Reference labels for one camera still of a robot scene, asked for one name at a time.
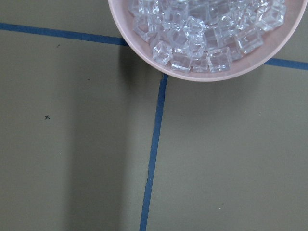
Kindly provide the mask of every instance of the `blue tape line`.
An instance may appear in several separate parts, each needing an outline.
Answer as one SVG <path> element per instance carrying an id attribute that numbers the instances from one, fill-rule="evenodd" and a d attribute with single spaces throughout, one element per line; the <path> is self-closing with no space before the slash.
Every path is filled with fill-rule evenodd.
<path id="1" fill-rule="evenodd" d="M 308 63 L 285 60 L 285 59 L 271 58 L 264 64 L 272 65 L 272 66 L 289 67 L 289 68 L 300 69 L 300 70 L 308 70 Z"/>
<path id="2" fill-rule="evenodd" d="M 160 128 L 162 125 L 162 118 L 163 118 L 163 111 L 164 111 L 164 104 L 165 104 L 165 92 L 166 92 L 167 81 L 168 81 L 168 75 L 163 74 L 163 78 L 160 81 L 160 85 L 159 85 L 159 93 L 158 93 L 158 100 L 157 100 L 156 114 L 155 114 L 155 123 L 154 123 L 152 145 L 151 145 L 150 159 L 149 159 L 148 180 L 146 182 L 145 190 L 144 190 L 144 198 L 143 198 L 139 231 L 146 231 L 146 227 L 148 223 L 153 178 L 154 178 L 155 164 L 156 164 L 156 157 L 157 157 L 157 150 L 158 150 L 158 142 L 159 142 Z"/>
<path id="3" fill-rule="evenodd" d="M 14 32 L 24 32 L 24 33 L 29 33 L 29 34 L 36 34 L 36 35 L 46 35 L 46 36 L 52 36 L 52 37 L 77 39 L 77 40 L 83 40 L 83 41 L 128 46 L 128 44 L 125 42 L 123 38 L 103 36 L 103 35 L 94 35 L 94 34 L 87 34 L 87 33 L 79 33 L 79 32 L 72 32 L 72 31 L 66 31 L 66 30 L 55 30 L 55 29 L 40 28 L 40 27 L 33 27 L 33 26 L 21 26 L 21 25 L 7 24 L 7 23 L 0 23 L 0 30 L 8 30 L 8 31 L 14 31 Z M 308 63 L 290 61 L 290 60 L 284 60 L 284 59 L 271 58 L 264 64 L 272 65 L 272 66 L 289 67 L 289 68 L 300 69 L 300 70 L 308 70 Z"/>
<path id="4" fill-rule="evenodd" d="M 123 38 L 116 38 L 103 35 L 94 35 L 94 34 L 71 32 L 65 30 L 39 28 L 33 26 L 21 26 L 21 25 L 7 24 L 7 23 L 0 23 L 0 29 L 15 31 L 15 32 L 24 32 L 36 35 L 47 35 L 47 36 L 61 37 L 67 39 L 78 39 L 91 42 L 128 46 L 128 44 L 125 42 Z"/>

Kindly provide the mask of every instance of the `ice cube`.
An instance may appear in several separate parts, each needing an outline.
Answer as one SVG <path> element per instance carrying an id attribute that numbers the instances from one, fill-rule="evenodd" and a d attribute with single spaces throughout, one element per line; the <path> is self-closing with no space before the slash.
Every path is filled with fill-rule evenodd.
<path id="1" fill-rule="evenodd" d="M 188 17 L 183 31 L 188 39 L 202 39 L 206 26 L 201 19 Z"/>
<path id="2" fill-rule="evenodd" d="M 231 35 L 231 36 L 226 37 L 224 39 L 224 45 L 226 47 L 229 47 L 232 61 L 242 58 L 243 55 L 241 53 L 241 50 L 240 50 L 234 36 Z"/>
<path id="3" fill-rule="evenodd" d="M 177 2 L 173 0 L 164 13 L 164 28 L 180 31 L 188 17 L 188 2 Z"/>
<path id="4" fill-rule="evenodd" d="M 254 26 L 250 26 L 235 35 L 238 46 L 244 54 L 252 52 L 255 48 L 263 45 L 263 39 Z"/>
<path id="5" fill-rule="evenodd" d="M 271 1 L 272 1 L 272 3 L 273 3 L 274 5 L 276 5 L 276 4 L 278 4 L 278 5 L 284 4 L 284 2 L 285 2 L 285 0 L 271 0 Z"/>
<path id="6" fill-rule="evenodd" d="M 228 0 L 209 0 L 208 4 L 211 19 L 229 12 Z"/>
<path id="7" fill-rule="evenodd" d="M 134 31 L 144 40 L 149 41 L 153 34 L 149 33 L 148 17 L 144 14 L 134 18 Z"/>
<path id="8" fill-rule="evenodd" d="M 273 4 L 260 7 L 257 11 L 256 26 L 264 31 L 270 31 L 284 23 L 286 6 L 283 4 Z"/>
<path id="9" fill-rule="evenodd" d="M 169 7 L 169 0 L 158 0 L 159 2 L 159 14 L 163 14 L 165 10 Z"/>
<path id="10" fill-rule="evenodd" d="M 158 14 L 159 0 L 139 0 L 139 12 L 142 14 Z"/>
<path id="11" fill-rule="evenodd" d="M 237 23 L 232 13 L 227 13 L 217 17 L 218 28 L 222 37 L 234 35 L 237 32 Z"/>
<path id="12" fill-rule="evenodd" d="M 186 38 L 185 32 L 183 30 L 169 30 L 167 33 L 170 44 L 174 48 L 186 49 L 188 46 L 188 39 Z"/>
<path id="13" fill-rule="evenodd" d="M 134 16 L 137 16 L 138 14 L 141 14 L 139 12 L 139 0 L 129 0 L 129 2 L 128 2 L 128 10 Z"/>
<path id="14" fill-rule="evenodd" d="M 208 70 L 208 63 L 207 63 L 207 53 L 203 53 L 203 55 L 199 58 L 192 59 L 192 71 L 193 72 L 206 72 Z"/>
<path id="15" fill-rule="evenodd" d="M 256 11 L 261 6 L 268 5 L 269 1 L 272 0 L 247 0 L 247 8 L 252 11 Z"/>
<path id="16" fill-rule="evenodd" d="M 166 31 L 160 31 L 159 33 L 157 33 L 154 37 L 152 37 L 149 40 L 151 50 L 154 48 L 154 46 L 156 46 L 161 41 L 166 43 L 167 45 L 171 46 L 170 40 L 167 36 L 167 32 Z"/>
<path id="17" fill-rule="evenodd" d="M 246 8 L 242 11 L 242 15 L 237 22 L 237 28 L 239 30 L 244 30 L 249 26 L 253 25 L 256 21 L 256 13 L 250 8 Z"/>
<path id="18" fill-rule="evenodd" d="M 161 65 L 166 65 L 172 59 L 172 47 L 159 41 L 152 49 L 153 58 Z"/>
<path id="19" fill-rule="evenodd" d="M 210 51 L 207 62 L 212 73 L 229 70 L 232 63 L 229 47 Z"/>
<path id="20" fill-rule="evenodd" d="M 192 60 L 182 49 L 173 49 L 171 69 L 189 73 Z"/>
<path id="21" fill-rule="evenodd" d="M 148 26 L 149 33 L 156 34 L 164 30 L 162 25 L 163 15 L 162 14 L 153 14 L 148 16 Z"/>
<path id="22" fill-rule="evenodd" d="M 191 0 L 189 2 L 189 16 L 203 20 L 209 20 L 208 0 Z"/>
<path id="23" fill-rule="evenodd" d="M 222 37 L 218 27 L 210 27 L 204 32 L 206 50 L 210 51 L 222 46 Z"/>
<path id="24" fill-rule="evenodd" d="M 190 57 L 201 57 L 205 51 L 203 39 L 189 40 L 187 53 Z"/>
<path id="25" fill-rule="evenodd" d="M 228 6 L 230 11 L 243 9 L 247 6 L 247 0 L 228 0 Z"/>

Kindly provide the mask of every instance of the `bowl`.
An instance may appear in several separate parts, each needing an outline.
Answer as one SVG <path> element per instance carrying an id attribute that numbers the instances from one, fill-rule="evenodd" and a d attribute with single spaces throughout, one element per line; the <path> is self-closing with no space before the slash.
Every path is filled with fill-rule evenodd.
<path id="1" fill-rule="evenodd" d="M 173 77 L 199 82 L 220 81 L 243 75 L 264 64 L 273 57 L 289 40 L 297 28 L 308 0 L 285 0 L 287 12 L 285 21 L 279 28 L 264 34 L 263 46 L 242 59 L 234 61 L 229 71 L 218 73 L 182 73 L 171 69 L 170 64 L 163 66 L 156 63 L 150 51 L 150 46 L 133 31 L 133 16 L 128 11 L 128 0 L 108 0 L 109 7 L 118 27 L 128 45 L 149 65 Z"/>

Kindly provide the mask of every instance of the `bowl rim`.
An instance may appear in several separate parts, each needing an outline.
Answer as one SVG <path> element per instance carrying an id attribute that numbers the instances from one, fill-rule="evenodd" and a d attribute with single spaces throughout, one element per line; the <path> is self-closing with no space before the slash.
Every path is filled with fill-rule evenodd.
<path id="1" fill-rule="evenodd" d="M 173 72 L 172 70 L 164 69 L 159 64 L 155 65 L 153 60 L 150 60 L 147 56 L 145 56 L 142 52 L 140 52 L 140 50 L 137 49 L 136 46 L 134 45 L 134 42 L 132 42 L 130 40 L 130 38 L 126 35 L 126 33 L 124 32 L 124 29 L 123 29 L 122 25 L 120 24 L 119 19 L 116 15 L 116 7 L 114 5 L 114 1 L 108 0 L 109 8 L 110 8 L 112 17 L 114 19 L 114 22 L 115 22 L 117 28 L 119 29 L 119 31 L 120 31 L 121 35 L 123 36 L 124 40 L 134 50 L 135 53 L 137 53 L 150 66 L 154 67 L 155 69 L 157 69 L 157 70 L 159 70 L 159 71 L 161 71 L 165 74 L 168 74 L 169 76 L 173 76 L 173 77 L 188 80 L 188 81 L 194 81 L 194 82 L 216 82 L 216 81 L 226 80 L 226 79 L 230 79 L 230 78 L 234 78 L 234 77 L 244 75 L 244 74 L 256 69 L 257 67 L 263 65 L 266 61 L 268 61 L 270 58 L 272 58 L 287 43 L 287 41 L 290 39 L 290 37 L 294 34 L 296 28 L 298 27 L 303 15 L 304 15 L 304 12 L 305 12 L 305 9 L 306 9 L 306 6 L 307 6 L 307 2 L 308 2 L 308 0 L 303 0 L 301 10 L 300 10 L 300 12 L 299 12 L 299 14 L 298 14 L 298 16 L 295 20 L 295 23 L 293 24 L 292 28 L 289 30 L 287 36 L 283 39 L 283 41 L 276 47 L 275 50 L 273 50 L 271 53 L 266 55 L 263 59 L 261 59 L 257 63 L 251 65 L 250 67 L 248 67 L 248 68 L 246 68 L 242 71 L 239 71 L 239 72 L 236 72 L 236 73 L 233 73 L 233 74 L 229 74 L 229 75 L 226 75 L 226 76 L 221 76 L 221 77 L 190 77 L 190 76 L 182 75 L 180 73 Z"/>

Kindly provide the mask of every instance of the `floor tile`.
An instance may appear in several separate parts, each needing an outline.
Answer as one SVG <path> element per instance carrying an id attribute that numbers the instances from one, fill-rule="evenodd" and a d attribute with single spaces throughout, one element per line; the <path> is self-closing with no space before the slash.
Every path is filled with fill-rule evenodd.
<path id="1" fill-rule="evenodd" d="M 137 230 L 161 73 L 124 46 L 0 41 L 0 230 Z"/>
<path id="2" fill-rule="evenodd" d="M 169 78 L 149 231 L 305 231 L 307 71 Z"/>
<path id="3" fill-rule="evenodd" d="M 107 0 L 10 0 L 0 22 L 120 37 Z"/>

